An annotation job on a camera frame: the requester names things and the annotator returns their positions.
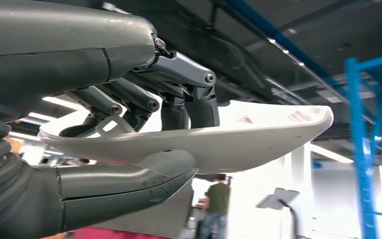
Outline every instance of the fluorescent light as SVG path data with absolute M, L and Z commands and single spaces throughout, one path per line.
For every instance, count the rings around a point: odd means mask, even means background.
M 46 153 L 51 153 L 51 154 L 56 154 L 56 155 L 63 155 L 64 153 L 61 152 L 56 152 L 56 151 L 50 151 L 50 150 L 45 150 Z
M 309 148 L 311 149 L 311 151 L 313 151 L 315 153 L 318 153 L 318 154 L 321 154 L 323 156 L 326 156 L 328 158 L 334 159 L 334 160 L 336 160 L 338 162 L 341 162 L 341 163 L 353 163 L 354 162 L 350 158 L 344 157 L 344 156 L 342 156 L 340 154 L 337 154 L 335 152 L 327 150 L 327 149 L 325 149 L 323 147 L 314 145 L 312 143 L 309 143 L 308 145 L 309 145 Z
M 64 107 L 67 107 L 67 108 L 71 108 L 71 109 L 74 109 L 74 110 L 84 109 L 84 107 L 82 107 L 79 104 L 72 103 L 72 102 L 65 101 L 65 100 L 61 100 L 61 99 L 56 98 L 56 97 L 45 97 L 42 100 L 50 102 L 50 103 L 54 103 L 56 105 L 64 106 Z
M 9 132 L 9 135 L 14 136 L 14 137 L 19 137 L 19 138 L 26 138 L 26 139 L 31 139 L 31 140 L 35 140 L 35 141 L 40 141 L 39 138 L 36 136 L 23 134 L 23 133 Z
M 34 112 L 29 113 L 28 116 L 33 117 L 33 118 L 38 118 L 41 120 L 47 120 L 47 121 L 56 120 L 55 117 L 46 116 L 46 115 L 42 115 L 42 114 L 38 114 L 38 113 L 34 113 Z

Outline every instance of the white pillar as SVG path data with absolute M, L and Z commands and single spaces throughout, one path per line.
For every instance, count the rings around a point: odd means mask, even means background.
M 311 168 L 311 151 L 307 146 L 300 147 L 284 159 L 284 173 L 288 179 L 286 189 L 300 192 L 290 203 L 297 215 L 298 235 L 308 239 L 312 238 L 314 209 Z

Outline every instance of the jeans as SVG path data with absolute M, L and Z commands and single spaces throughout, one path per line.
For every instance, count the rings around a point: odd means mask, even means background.
M 215 223 L 217 224 L 216 239 L 225 239 L 227 215 L 220 213 L 207 213 L 205 215 L 198 239 L 207 239 Z

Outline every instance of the pivot bolt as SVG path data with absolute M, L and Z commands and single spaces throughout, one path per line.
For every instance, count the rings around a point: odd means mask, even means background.
M 214 83 L 216 83 L 216 76 L 212 73 L 208 73 L 205 77 L 204 77 L 204 82 L 208 85 L 208 86 L 212 86 L 214 85 Z
M 109 110 L 113 115 L 119 115 L 122 112 L 122 108 L 119 105 L 111 105 Z
M 150 108 L 150 110 L 157 111 L 159 109 L 159 102 L 155 100 L 149 100 L 147 106 Z

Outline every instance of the man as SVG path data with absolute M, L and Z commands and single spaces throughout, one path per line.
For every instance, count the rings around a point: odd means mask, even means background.
M 198 239 L 208 239 L 214 224 L 217 224 L 216 239 L 226 238 L 230 187 L 226 184 L 226 174 L 217 175 L 216 180 L 218 183 L 210 186 L 206 192 L 206 215 Z

